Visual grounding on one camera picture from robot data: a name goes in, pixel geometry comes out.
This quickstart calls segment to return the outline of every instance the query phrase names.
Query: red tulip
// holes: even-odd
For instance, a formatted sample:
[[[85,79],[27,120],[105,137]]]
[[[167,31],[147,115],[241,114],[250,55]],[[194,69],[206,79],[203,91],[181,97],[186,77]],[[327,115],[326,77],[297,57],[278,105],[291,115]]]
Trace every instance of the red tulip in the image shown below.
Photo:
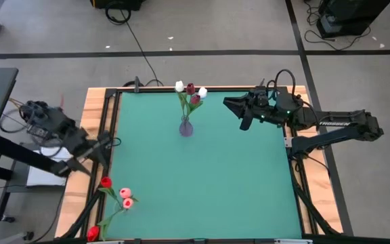
[[[201,100],[201,97],[199,95],[196,95],[196,96],[192,96],[190,98],[190,103],[193,104],[193,105],[196,105],[200,102]]]
[[[87,240],[95,241],[99,236],[100,228],[98,226],[93,226],[88,230]]]
[[[195,94],[195,86],[193,83],[188,84],[188,86],[186,87],[186,93],[188,93],[188,95]]]
[[[102,180],[100,180],[100,184],[104,188],[111,188],[112,186],[112,180],[109,177],[103,177]]]

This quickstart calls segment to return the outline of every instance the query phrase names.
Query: tulip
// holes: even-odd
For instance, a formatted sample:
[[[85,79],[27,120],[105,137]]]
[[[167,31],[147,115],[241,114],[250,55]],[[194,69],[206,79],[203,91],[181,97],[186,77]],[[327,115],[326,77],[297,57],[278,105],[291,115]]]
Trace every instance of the tulip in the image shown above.
[[[132,195],[132,191],[130,190],[130,188],[122,188],[120,190],[120,197],[122,199],[129,198],[131,195]]]
[[[201,97],[199,95],[192,96],[190,98],[190,103],[193,105],[197,105],[201,100]]]
[[[188,84],[186,87],[186,93],[188,93],[189,96],[195,94],[195,86],[193,83]]]
[[[103,178],[100,180],[100,184],[101,184],[102,187],[104,187],[104,188],[111,188],[111,186],[112,186],[112,180],[111,180],[111,178],[109,178],[109,177],[103,177]]]
[[[184,90],[184,84],[183,81],[177,81],[175,83],[175,91],[182,92]]]
[[[205,87],[201,87],[198,90],[198,95],[200,96],[201,99],[204,99],[207,97],[207,89]]]
[[[126,199],[123,200],[123,207],[124,207],[125,209],[131,208],[132,205],[133,205],[133,199],[126,198]]]
[[[98,226],[93,226],[88,230],[87,233],[87,240],[88,241],[95,241],[99,236],[100,229]]]

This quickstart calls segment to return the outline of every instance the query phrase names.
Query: white paper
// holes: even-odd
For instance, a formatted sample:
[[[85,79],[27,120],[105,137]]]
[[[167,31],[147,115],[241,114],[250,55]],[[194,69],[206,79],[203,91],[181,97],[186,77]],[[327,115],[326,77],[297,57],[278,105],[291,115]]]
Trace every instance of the white paper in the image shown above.
[[[51,148],[41,148],[43,155],[52,155],[57,152],[59,147]],[[67,161],[72,155],[67,151],[67,149],[62,148],[61,151],[52,157],[54,161]],[[26,181],[26,186],[63,186],[66,184],[66,178],[55,176],[52,173],[37,169],[36,167],[31,167],[28,172],[28,179]]]

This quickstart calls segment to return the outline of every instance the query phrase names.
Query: black floor stripe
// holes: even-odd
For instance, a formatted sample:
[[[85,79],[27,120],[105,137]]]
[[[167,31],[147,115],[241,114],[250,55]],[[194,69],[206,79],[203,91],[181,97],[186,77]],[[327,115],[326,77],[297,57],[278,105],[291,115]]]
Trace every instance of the black floor stripe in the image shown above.
[[[307,50],[305,54],[311,56],[390,55],[390,50]]]
[[[295,11],[293,10],[293,5],[291,4],[291,0],[286,0],[285,3],[287,6],[288,14],[290,16],[292,31],[296,39],[297,50],[299,51],[299,56],[302,61],[303,72],[305,73],[305,78],[307,80],[308,92],[311,97],[312,105],[316,110],[321,110],[320,101],[318,100],[318,95],[316,91],[316,85],[314,83],[311,74],[311,69],[309,67],[305,48],[303,47],[303,42],[302,42],[299,27],[297,25]],[[324,134],[326,132],[327,131],[325,127],[320,128],[321,134]],[[351,229],[351,222],[350,222],[349,214],[347,212],[347,206],[344,200],[343,189],[341,188],[337,166],[335,164],[333,152],[330,146],[324,150],[324,154],[326,157],[326,163],[330,171],[330,180],[332,182],[335,201],[337,202],[339,217],[341,219],[341,225],[343,226],[343,232],[346,235],[353,236],[353,230]]]
[[[296,56],[296,50],[199,50],[199,51],[153,51],[144,52],[147,57],[165,56],[228,56],[228,55],[278,55]],[[89,53],[46,53],[46,54],[0,54],[0,59],[12,58],[119,58],[142,57],[141,52],[89,52]]]
[[[308,50],[299,53],[297,50],[188,50],[188,51],[151,51],[144,52],[147,57],[172,57],[172,56],[356,56],[356,55],[390,55],[390,50]],[[41,53],[41,54],[0,54],[0,59],[28,59],[28,58],[124,58],[142,57],[141,52],[77,52],[77,53]]]

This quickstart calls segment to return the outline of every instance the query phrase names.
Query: wooden edge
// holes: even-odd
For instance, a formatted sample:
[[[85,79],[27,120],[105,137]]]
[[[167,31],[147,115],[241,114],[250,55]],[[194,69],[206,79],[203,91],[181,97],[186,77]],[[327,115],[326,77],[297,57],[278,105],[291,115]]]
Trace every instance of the wooden edge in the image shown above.
[[[119,90],[133,90],[134,87],[90,87],[87,92],[87,97],[85,99],[84,110],[81,119],[81,127],[85,128],[89,135],[94,138],[98,134],[100,119],[102,116],[102,108],[104,103],[104,96],[106,89],[116,88]],[[140,90],[143,89],[173,89],[174,87],[140,87]],[[254,88],[254,85],[233,85],[233,86],[205,86],[205,88],[242,88],[250,89]],[[292,86],[287,86],[288,91],[291,92]],[[309,97],[306,92],[306,87],[304,85],[297,85],[295,88],[296,94],[301,94],[302,99],[306,102],[309,102]],[[110,127],[110,118],[112,116],[112,107],[113,102],[110,102],[107,119],[106,119],[106,128]],[[286,129],[287,137],[291,137],[290,130]],[[300,136],[315,136],[317,131],[315,128],[311,128],[305,131],[299,132]],[[314,159],[319,160],[320,162],[325,163],[324,155],[322,151],[315,150],[310,154]],[[311,199],[313,204],[322,214],[322,216],[328,221],[328,223],[337,231],[342,232],[341,221],[339,219],[339,213],[337,209],[337,204],[334,199],[334,194],[332,186],[330,183],[330,178],[327,174],[326,169],[321,165],[313,162],[311,159],[303,160],[305,171],[307,174],[307,181],[309,184],[309,191],[311,194]],[[86,161],[84,166],[91,170],[92,162]],[[98,185],[100,178],[102,177],[102,168],[99,166],[97,171],[97,178],[95,185]],[[62,236],[78,218],[79,214],[82,212],[86,204],[87,191],[89,185],[89,177],[80,173],[74,172],[67,179],[66,189],[64,191],[64,198],[62,200],[62,206],[60,210],[60,215],[58,218],[58,223],[56,226],[55,237]],[[311,233],[309,227],[309,218],[307,215],[307,210],[304,204],[300,201],[300,208],[302,213],[303,225],[306,233]],[[89,227],[92,227],[95,223],[95,217],[97,214],[97,204],[93,208],[90,214]]]

